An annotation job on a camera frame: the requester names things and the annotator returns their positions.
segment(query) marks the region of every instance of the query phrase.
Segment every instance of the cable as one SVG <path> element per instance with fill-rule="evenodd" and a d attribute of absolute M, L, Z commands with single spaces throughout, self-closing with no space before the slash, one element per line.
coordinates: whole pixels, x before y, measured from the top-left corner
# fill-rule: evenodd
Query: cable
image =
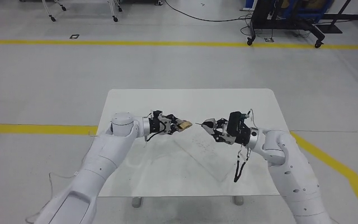
<path fill-rule="evenodd" d="M 250 109 L 250 111 L 251 111 L 251 113 L 252 113 L 251 121 L 252 121 L 252 123 L 253 123 L 253 126 L 255 126 L 255 128 L 258 129 L 258 127 L 257 127 L 256 124 L 255 124 L 255 116 L 254 116 L 254 114 L 253 114 L 253 109 Z"/>
<path fill-rule="evenodd" d="M 300 31 L 298 30 L 298 34 L 294 33 L 293 35 L 295 37 L 300 37 L 300 38 L 305 38 L 306 39 L 307 37 L 309 37 L 310 34 L 311 34 L 311 31 L 309 31 L 309 32 L 307 32 L 305 34 L 301 34 Z"/>
<path fill-rule="evenodd" d="M 243 29 L 250 27 L 251 21 L 250 21 L 250 24 L 246 21 L 247 19 L 251 19 L 251 17 L 249 17 L 250 15 L 252 15 L 252 14 L 251 14 L 251 13 L 248 13 L 248 14 L 245 15 L 244 20 L 245 20 L 246 26 L 240 29 L 240 32 L 241 32 L 243 35 L 245 35 L 245 36 L 251 36 L 251 34 L 245 34 L 245 33 L 242 31 Z"/>
<path fill-rule="evenodd" d="M 80 170 L 80 169 L 82 168 L 82 166 L 83 166 L 83 161 L 84 161 L 84 159 L 86 158 L 88 152 L 90 151 L 94 140 L 95 140 L 95 138 L 92 139 L 91 145 L 89 146 L 89 148 L 88 148 L 86 154 L 84 154 L 84 156 L 82 157 L 82 159 L 81 159 L 81 166 L 79 167 L 78 170 Z M 51 177 L 51 174 L 54 175 L 54 176 L 58 176 L 59 178 L 71 179 L 71 178 L 74 178 L 74 177 L 78 174 L 78 171 L 76 171 L 76 172 L 74 173 L 74 175 L 72 175 L 72 176 L 61 176 L 61 175 L 58 175 L 58 174 L 56 174 L 56 173 L 54 173 L 54 172 L 49 172 L 49 182 L 50 182 L 50 186 L 51 186 L 51 198 L 50 198 L 50 200 L 48 200 L 48 201 L 44 204 L 44 206 L 43 206 L 38 212 L 36 212 L 36 213 L 33 214 L 33 215 L 30 215 L 30 216 L 25 217 L 25 222 L 28 223 L 28 224 L 34 224 L 34 223 L 35 223 L 35 222 L 30 222 L 30 221 L 29 221 L 29 218 L 33 218 L 33 217 L 35 217 L 35 216 L 38 216 L 38 215 L 41 213 L 41 211 L 47 206 L 47 204 L 48 204 L 48 203 L 52 200 L 52 198 L 54 197 L 54 188 L 53 188 L 53 185 L 52 185 L 52 177 Z"/>
<path fill-rule="evenodd" d="M 338 22 L 350 22 L 350 21 L 353 21 L 353 20 L 344 20 L 344 21 L 337 21 L 336 23 Z M 317 24 L 331 24 L 332 22 L 319 22 Z"/>
<path fill-rule="evenodd" d="M 251 149 L 247 149 L 246 150 L 246 160 L 245 162 L 241 165 L 239 165 L 239 162 L 240 162 L 240 152 L 241 150 L 239 150 L 239 152 L 237 153 L 237 163 L 236 163 L 236 171 L 235 171 L 235 177 L 234 177 L 234 183 L 236 183 L 240 177 L 241 177 L 241 174 L 242 174 L 242 170 L 244 169 L 244 166 L 245 164 L 247 163 L 248 159 L 250 158 L 250 155 L 251 155 Z"/>
<path fill-rule="evenodd" d="M 161 124 L 163 124 L 164 129 L 161 130 L 160 132 L 157 132 L 157 133 L 153 134 L 152 136 L 150 136 L 150 137 L 147 139 L 147 142 L 149 142 L 154 136 L 156 136 L 156 135 L 158 135 L 158 134 L 164 132 L 164 131 L 167 129 L 166 125 L 165 125 L 161 120 L 159 120 L 159 122 L 160 122 Z"/>
<path fill-rule="evenodd" d="M 172 7 L 172 6 L 167 2 L 167 0 L 164 0 L 164 1 L 165 1 L 166 4 L 167 4 L 169 7 L 171 7 L 173 10 L 175 10 L 175 11 L 181 13 L 181 14 L 184 14 L 184 15 L 190 17 L 190 18 L 194 18 L 194 19 L 196 19 L 196 20 L 201 20 L 201 21 L 206 21 L 206 22 L 230 22 L 230 21 L 235 21 L 235 20 L 244 20 L 244 19 L 241 18 L 241 17 L 243 17 L 243 16 L 240 16 L 239 18 L 233 18 L 233 19 L 230 19 L 230 20 L 206 20 L 206 19 L 203 19 L 203 18 L 197 18 L 197 17 L 195 17 L 195 16 L 188 15 L 188 14 L 186 14 L 186 13 L 184 13 L 184 12 L 182 12 L 182 11 L 179 11 L 179 10 L 177 10 L 176 8 Z"/>

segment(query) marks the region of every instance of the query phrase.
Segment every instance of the cart wheel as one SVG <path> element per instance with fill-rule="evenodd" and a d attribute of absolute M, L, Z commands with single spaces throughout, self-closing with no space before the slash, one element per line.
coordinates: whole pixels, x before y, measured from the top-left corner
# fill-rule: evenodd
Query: cart wheel
<path fill-rule="evenodd" d="M 321 45 L 322 45 L 322 42 L 320 42 L 320 41 L 317 40 L 317 41 L 315 42 L 314 47 L 315 47 L 315 48 L 319 48 Z"/>

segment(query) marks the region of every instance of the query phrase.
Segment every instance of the black cable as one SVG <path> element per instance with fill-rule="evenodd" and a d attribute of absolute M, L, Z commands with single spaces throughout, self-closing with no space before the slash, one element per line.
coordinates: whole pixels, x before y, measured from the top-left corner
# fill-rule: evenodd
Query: black cable
<path fill-rule="evenodd" d="M 147 142 L 149 142 L 149 140 L 151 140 L 151 139 L 152 139 L 154 136 L 156 136 L 157 134 L 160 134 L 160 133 L 162 133 L 162 132 L 165 132 L 165 130 L 167 129 L 167 128 L 166 128 L 166 125 L 165 125 L 161 120 L 159 120 L 159 122 L 163 124 L 164 129 L 161 130 L 160 132 L 157 132 L 157 133 L 153 134 L 152 136 L 150 136 L 150 137 L 147 139 Z"/>
<path fill-rule="evenodd" d="M 240 167 L 240 165 L 239 165 L 240 152 L 237 154 L 237 163 L 236 163 L 236 172 L 235 172 L 235 177 L 234 177 L 234 183 L 236 183 L 241 177 L 242 170 L 244 169 L 245 164 L 247 163 L 248 159 L 250 158 L 249 152 L 250 152 L 250 149 L 247 149 L 247 151 L 246 151 L 246 161 L 241 165 L 239 175 L 237 173 L 238 173 L 239 167 Z"/>
<path fill-rule="evenodd" d="M 305 34 L 301 34 L 300 31 L 298 30 L 298 34 L 294 33 L 293 35 L 294 35 L 294 37 L 300 37 L 300 38 L 306 39 L 309 37 L 310 34 L 311 34 L 311 31 L 309 31 L 308 33 L 305 33 Z"/>
<path fill-rule="evenodd" d="M 336 23 L 338 23 L 338 22 L 350 22 L 350 21 L 352 21 L 352 20 L 337 21 Z M 317 24 L 331 24 L 331 23 L 332 22 L 319 22 Z"/>
<path fill-rule="evenodd" d="M 201 21 L 206 21 L 206 22 L 230 22 L 230 21 L 235 21 L 235 20 L 244 20 L 243 18 L 241 18 L 241 17 L 243 17 L 243 16 L 240 16 L 239 18 L 233 18 L 233 19 L 230 19 L 230 20 L 206 20 L 206 19 L 203 19 L 203 18 L 197 18 L 197 17 L 195 17 L 195 16 L 190 16 L 190 15 L 188 15 L 188 14 L 182 12 L 182 11 L 179 11 L 179 10 L 177 10 L 176 8 L 173 8 L 173 7 L 167 2 L 167 0 L 164 0 L 164 1 L 165 1 L 166 4 L 167 4 L 169 7 L 171 7 L 173 10 L 175 10 L 175 11 L 177 11 L 177 12 L 180 12 L 181 14 L 184 14 L 184 15 L 190 17 L 190 18 L 194 18 L 194 19 L 196 19 L 196 20 L 201 20 Z"/>
<path fill-rule="evenodd" d="M 234 178 L 234 183 L 236 183 L 240 177 L 241 177 L 241 173 L 242 173 L 242 170 L 244 169 L 244 166 L 245 166 L 246 162 L 244 162 L 240 168 L 240 173 L 239 175 L 237 175 L 237 172 L 238 172 L 238 169 L 239 169 L 239 162 L 237 162 L 237 166 L 236 166 L 236 173 L 235 173 L 235 178 Z"/>
<path fill-rule="evenodd" d="M 252 14 L 251 14 L 251 13 L 248 13 L 248 14 L 245 15 L 244 20 L 245 20 L 246 26 L 240 29 L 240 32 L 241 32 L 243 35 L 245 35 L 245 36 L 251 36 L 251 34 L 245 34 L 245 33 L 242 31 L 243 29 L 250 27 L 251 22 L 250 22 L 250 24 L 247 22 L 247 19 L 251 19 L 251 17 L 248 17 L 248 16 L 250 16 L 250 15 L 252 15 Z"/>

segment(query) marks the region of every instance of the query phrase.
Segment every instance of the metal stand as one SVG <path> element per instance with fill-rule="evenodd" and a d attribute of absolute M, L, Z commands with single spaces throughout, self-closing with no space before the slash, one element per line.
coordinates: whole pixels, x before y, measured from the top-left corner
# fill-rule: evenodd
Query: metal stand
<path fill-rule="evenodd" d="M 108 0 L 108 1 L 107 1 L 107 2 L 110 4 L 113 21 L 118 22 L 118 18 L 114 15 L 112 1 L 114 2 L 114 4 L 115 4 L 116 6 L 118 6 L 118 11 L 119 11 L 119 12 L 122 12 L 122 8 L 121 8 L 121 6 L 120 6 L 121 1 L 120 1 L 120 0 Z M 43 4 L 44 4 L 44 7 L 45 7 L 45 9 L 46 9 L 47 14 L 49 15 L 49 17 L 50 17 L 51 20 L 52 20 L 52 22 L 55 22 L 56 19 L 55 19 L 55 17 L 53 17 L 52 14 L 50 13 L 50 11 L 49 11 L 49 9 L 48 9 L 48 7 L 47 7 L 47 4 L 46 4 L 46 0 L 42 0 L 42 2 L 43 2 Z M 61 9 L 62 9 L 63 11 L 66 11 L 66 10 L 67 10 L 66 7 L 64 7 L 58 0 L 54 0 L 54 2 L 57 3 L 59 6 L 61 6 Z"/>
<path fill-rule="evenodd" d="M 113 0 L 108 0 L 107 2 L 110 4 L 110 7 L 111 7 L 111 13 L 112 13 L 113 21 L 118 22 L 118 18 L 114 15 L 112 1 Z"/>
<path fill-rule="evenodd" d="M 132 198 L 132 206 L 133 208 L 139 208 L 142 205 L 142 197 L 134 197 Z"/>
<path fill-rule="evenodd" d="M 324 34 L 343 34 L 343 32 L 335 25 L 338 18 L 342 15 L 343 11 L 347 8 L 351 0 L 347 0 L 346 3 L 342 6 L 341 10 L 336 14 L 335 19 L 329 25 L 318 24 L 317 27 Z"/>
<path fill-rule="evenodd" d="M 57 3 L 59 6 L 61 6 L 62 11 L 66 11 L 66 10 L 67 10 L 66 7 L 64 7 L 61 3 L 58 2 L 58 0 L 54 0 L 54 2 Z M 43 0 L 43 4 L 44 4 L 45 9 L 46 9 L 46 12 L 47 12 L 47 14 L 49 15 L 49 17 L 51 18 L 52 22 L 55 22 L 55 21 L 56 21 L 55 17 L 53 17 L 53 16 L 51 15 L 49 9 L 47 8 L 46 0 Z"/>
<path fill-rule="evenodd" d="M 255 30 L 266 29 L 266 30 L 305 30 L 310 31 L 314 36 L 317 37 L 315 43 L 315 48 L 319 48 L 323 43 L 325 35 L 320 32 L 315 26 L 304 19 L 297 18 L 296 15 L 299 11 L 299 8 L 302 5 L 302 0 L 297 0 L 295 8 L 292 11 L 290 18 L 286 20 L 276 20 L 283 0 L 279 0 L 276 4 L 276 8 L 270 20 L 267 19 L 273 3 L 276 0 L 258 0 L 256 8 L 252 14 L 251 22 L 249 25 L 251 38 L 247 38 L 247 45 L 252 45 L 256 38 Z"/>
<path fill-rule="evenodd" d="M 237 206 L 242 206 L 244 204 L 244 197 L 243 196 L 233 196 L 233 202 Z"/>

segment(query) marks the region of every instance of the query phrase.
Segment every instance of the yellow floor line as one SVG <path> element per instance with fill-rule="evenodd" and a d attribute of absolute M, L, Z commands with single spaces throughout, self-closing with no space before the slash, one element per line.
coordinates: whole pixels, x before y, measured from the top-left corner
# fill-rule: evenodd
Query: yellow floor line
<path fill-rule="evenodd" d="M 94 135 L 96 134 L 96 132 L 97 132 L 97 126 L 0 124 L 0 134 Z"/>
<path fill-rule="evenodd" d="M 35 125 L 35 124 L 0 124 L 0 134 L 68 134 L 68 135 L 94 135 L 97 126 L 79 125 Z M 345 176 L 358 198 L 358 174 L 351 168 L 337 161 L 318 147 L 307 142 L 301 136 L 291 132 L 297 144 L 315 156 L 317 159 L 330 166 L 341 175 Z"/>
<path fill-rule="evenodd" d="M 230 48 L 297 48 L 314 49 L 313 44 L 292 43 L 253 43 L 248 46 L 246 42 L 191 42 L 191 41 L 116 41 L 116 40 L 0 40 L 0 44 L 20 45 L 122 45 L 122 46 L 205 46 L 205 47 L 230 47 Z M 358 45 L 329 45 L 321 46 L 322 49 L 358 50 Z"/>
<path fill-rule="evenodd" d="M 345 176 L 352 187 L 353 192 L 355 193 L 356 197 L 358 198 L 358 174 L 355 173 L 351 168 L 344 165 L 343 163 L 337 161 L 329 154 L 323 152 L 318 147 L 312 145 L 311 143 L 307 142 L 301 136 L 297 135 L 294 132 L 291 132 L 292 136 L 296 139 L 297 144 L 311 153 L 314 157 L 324 162 L 326 165 L 330 166 L 343 176 Z"/>

